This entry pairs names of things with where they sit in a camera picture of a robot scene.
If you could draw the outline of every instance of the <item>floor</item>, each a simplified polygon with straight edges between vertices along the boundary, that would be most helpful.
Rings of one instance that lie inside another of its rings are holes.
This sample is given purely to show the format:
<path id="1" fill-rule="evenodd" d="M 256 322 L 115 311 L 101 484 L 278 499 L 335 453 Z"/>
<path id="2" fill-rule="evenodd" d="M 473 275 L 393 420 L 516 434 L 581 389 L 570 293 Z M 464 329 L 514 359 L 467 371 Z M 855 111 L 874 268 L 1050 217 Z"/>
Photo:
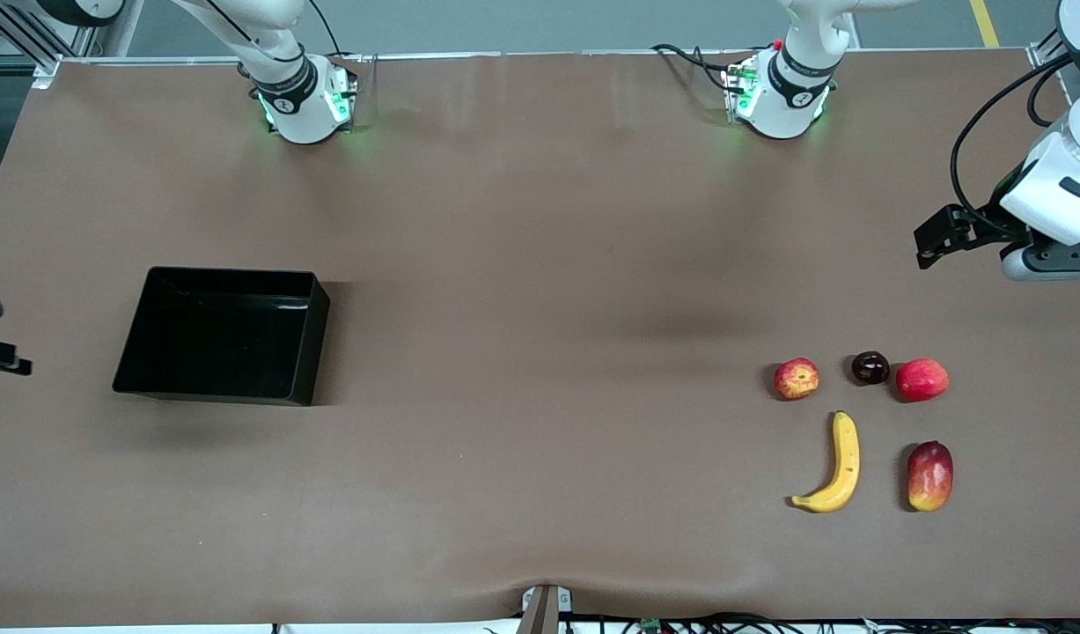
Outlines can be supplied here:
<path id="1" fill-rule="evenodd" d="M 784 36 L 773 0 L 315 0 L 342 49 L 359 53 L 512 53 L 684 48 L 742 49 Z M 1024 46 L 1054 24 L 1057 0 L 921 0 L 895 12 L 860 13 L 865 49 Z M 226 55 L 227 49 L 166 0 L 129 0 L 140 16 L 125 37 L 129 56 Z M 987 28 L 977 16 L 987 9 Z M 310 51 L 329 52 L 309 5 L 294 29 Z M 0 161 L 28 81 L 0 78 Z"/>

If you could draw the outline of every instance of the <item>black tray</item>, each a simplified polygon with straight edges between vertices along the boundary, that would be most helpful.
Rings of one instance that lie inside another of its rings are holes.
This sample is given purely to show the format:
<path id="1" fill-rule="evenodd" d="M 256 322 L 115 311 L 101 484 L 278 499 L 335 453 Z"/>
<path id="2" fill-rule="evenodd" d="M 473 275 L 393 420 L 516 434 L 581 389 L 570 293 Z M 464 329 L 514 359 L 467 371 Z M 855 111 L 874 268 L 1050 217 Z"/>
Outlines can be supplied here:
<path id="1" fill-rule="evenodd" d="M 154 399 L 309 405 L 329 298 L 292 270 L 153 268 L 113 390 Z"/>

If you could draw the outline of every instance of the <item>brown tabletop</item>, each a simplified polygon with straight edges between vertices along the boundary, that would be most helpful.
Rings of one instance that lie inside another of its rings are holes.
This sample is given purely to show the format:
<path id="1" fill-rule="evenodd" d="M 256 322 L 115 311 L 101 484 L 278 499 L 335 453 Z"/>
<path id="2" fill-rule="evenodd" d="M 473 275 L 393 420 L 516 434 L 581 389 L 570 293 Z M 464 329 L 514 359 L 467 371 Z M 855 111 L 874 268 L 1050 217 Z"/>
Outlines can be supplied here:
<path id="1" fill-rule="evenodd" d="M 359 127 L 262 130 L 231 67 L 67 64 L 0 175 L 0 625 L 580 612 L 1080 618 L 1080 284 L 921 272 L 950 141 L 1022 51 L 854 54 L 801 139 L 653 56 L 383 62 Z M 985 200 L 1023 95 L 963 154 Z M 1058 111 L 1050 99 L 1047 112 Z M 110 390 L 154 265 L 314 270 L 318 405 Z M 899 403 L 847 356 L 931 356 Z M 814 396 L 771 364 L 805 355 Z M 861 485 L 818 515 L 831 413 Z M 902 453 L 957 485 L 902 505 Z"/>

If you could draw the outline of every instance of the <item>yellow tape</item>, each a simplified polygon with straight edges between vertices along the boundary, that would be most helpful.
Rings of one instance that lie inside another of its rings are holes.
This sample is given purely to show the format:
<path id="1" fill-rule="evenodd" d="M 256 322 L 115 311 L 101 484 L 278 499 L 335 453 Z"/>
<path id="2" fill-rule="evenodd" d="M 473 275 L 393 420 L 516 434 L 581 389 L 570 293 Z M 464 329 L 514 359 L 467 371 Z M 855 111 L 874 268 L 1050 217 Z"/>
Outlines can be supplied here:
<path id="1" fill-rule="evenodd" d="M 997 40 L 997 32 L 994 30 L 994 21 L 989 19 L 989 9 L 986 8 L 986 0 L 970 0 L 970 9 L 973 10 L 973 19 L 977 22 L 977 30 L 982 32 L 982 43 L 987 49 L 1001 46 L 1001 43 Z"/>

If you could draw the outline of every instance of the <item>apple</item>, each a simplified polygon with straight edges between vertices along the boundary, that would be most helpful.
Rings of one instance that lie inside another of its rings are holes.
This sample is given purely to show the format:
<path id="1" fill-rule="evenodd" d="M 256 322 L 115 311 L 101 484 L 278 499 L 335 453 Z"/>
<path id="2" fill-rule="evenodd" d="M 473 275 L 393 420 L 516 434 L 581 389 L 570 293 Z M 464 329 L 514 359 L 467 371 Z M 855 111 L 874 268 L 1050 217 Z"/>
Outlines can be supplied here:
<path id="1" fill-rule="evenodd" d="M 906 459 L 906 500 L 916 511 L 937 511 L 954 487 L 954 459 L 937 441 L 923 442 Z"/>
<path id="2" fill-rule="evenodd" d="M 946 368 L 934 359 L 908 361 L 895 373 L 895 387 L 906 401 L 930 401 L 949 386 Z"/>
<path id="3" fill-rule="evenodd" d="M 773 373 L 773 389 L 786 401 L 809 396 L 816 391 L 819 381 L 821 375 L 818 374 L 818 366 L 805 356 L 786 361 Z"/>

